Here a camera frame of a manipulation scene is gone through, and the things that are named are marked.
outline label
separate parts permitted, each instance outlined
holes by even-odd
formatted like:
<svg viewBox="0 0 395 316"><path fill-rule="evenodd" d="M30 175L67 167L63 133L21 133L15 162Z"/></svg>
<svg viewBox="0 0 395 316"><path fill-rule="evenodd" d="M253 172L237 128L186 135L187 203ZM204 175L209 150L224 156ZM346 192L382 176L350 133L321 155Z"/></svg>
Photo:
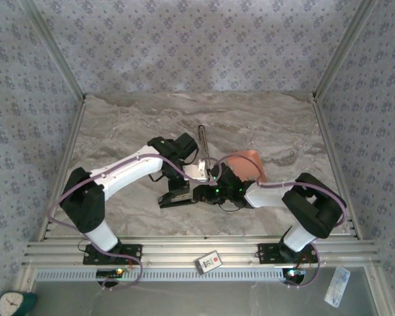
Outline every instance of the label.
<svg viewBox="0 0 395 316"><path fill-rule="evenodd" d="M343 267L337 267L325 295L325 302L331 304L333 307L338 307L349 279L349 270Z"/></svg>
<svg viewBox="0 0 395 316"><path fill-rule="evenodd" d="M195 260L195 266L200 275L208 273L221 265L223 265L223 262L216 250Z"/></svg>

